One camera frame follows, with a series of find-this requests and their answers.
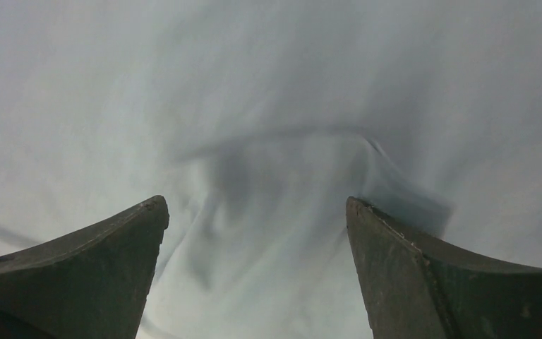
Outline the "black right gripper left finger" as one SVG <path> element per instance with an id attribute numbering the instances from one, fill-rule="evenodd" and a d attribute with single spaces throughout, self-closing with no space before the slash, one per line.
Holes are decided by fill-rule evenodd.
<path id="1" fill-rule="evenodd" d="M 168 224 L 157 195 L 0 256 L 0 338 L 134 338 Z"/>

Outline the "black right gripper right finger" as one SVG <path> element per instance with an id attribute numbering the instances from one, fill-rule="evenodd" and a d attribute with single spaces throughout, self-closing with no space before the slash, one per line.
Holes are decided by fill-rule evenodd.
<path id="1" fill-rule="evenodd" d="M 354 197 L 346 215 L 375 338 L 542 338 L 542 268 L 449 244 Z"/>

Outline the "blue-grey t-shirt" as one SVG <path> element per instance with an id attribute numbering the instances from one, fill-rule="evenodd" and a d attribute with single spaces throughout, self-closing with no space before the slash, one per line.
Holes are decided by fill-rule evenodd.
<path id="1" fill-rule="evenodd" d="M 542 1 L 0 1 L 0 255 L 163 195 L 140 338 L 370 338 L 389 164 L 542 267 Z"/>

